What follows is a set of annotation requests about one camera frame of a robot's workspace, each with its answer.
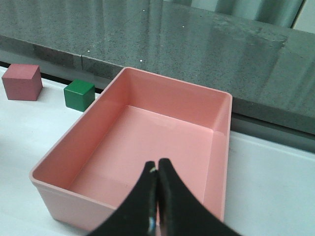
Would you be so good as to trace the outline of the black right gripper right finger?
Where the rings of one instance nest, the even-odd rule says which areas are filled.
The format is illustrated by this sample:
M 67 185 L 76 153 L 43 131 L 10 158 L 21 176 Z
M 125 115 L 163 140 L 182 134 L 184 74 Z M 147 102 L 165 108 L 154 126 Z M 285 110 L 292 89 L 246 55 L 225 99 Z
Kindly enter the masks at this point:
M 158 207 L 162 236 L 238 236 L 190 192 L 171 161 L 158 162 Z

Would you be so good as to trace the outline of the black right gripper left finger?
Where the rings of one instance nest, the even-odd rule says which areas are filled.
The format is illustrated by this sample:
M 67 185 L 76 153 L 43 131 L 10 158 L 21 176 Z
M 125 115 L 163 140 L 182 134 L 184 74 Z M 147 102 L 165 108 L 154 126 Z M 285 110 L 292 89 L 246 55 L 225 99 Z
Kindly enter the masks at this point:
M 90 236 L 154 236 L 157 221 L 158 172 L 148 161 L 121 205 Z

